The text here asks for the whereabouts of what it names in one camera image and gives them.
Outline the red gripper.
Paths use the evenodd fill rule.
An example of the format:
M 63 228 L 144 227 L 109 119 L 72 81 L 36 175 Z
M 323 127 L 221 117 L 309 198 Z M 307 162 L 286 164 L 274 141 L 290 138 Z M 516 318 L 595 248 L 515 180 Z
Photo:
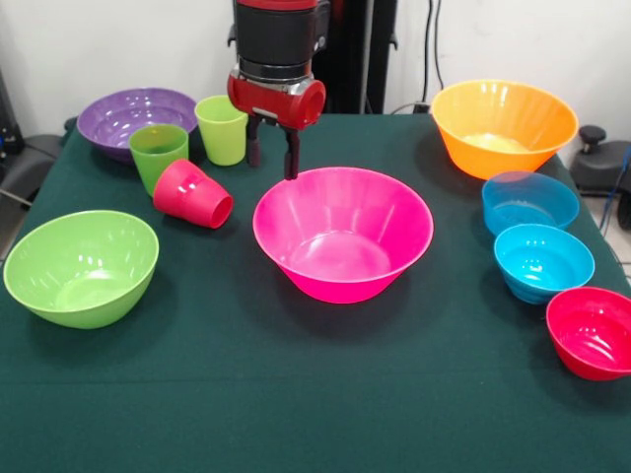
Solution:
M 272 118 L 279 125 L 287 127 L 284 129 L 288 146 L 284 178 L 296 179 L 300 162 L 297 130 L 304 130 L 317 123 L 326 99 L 323 82 L 308 77 L 292 84 L 262 83 L 233 72 L 228 78 L 228 96 L 235 108 L 249 114 L 245 129 L 247 163 L 251 167 L 260 166 L 259 116 Z

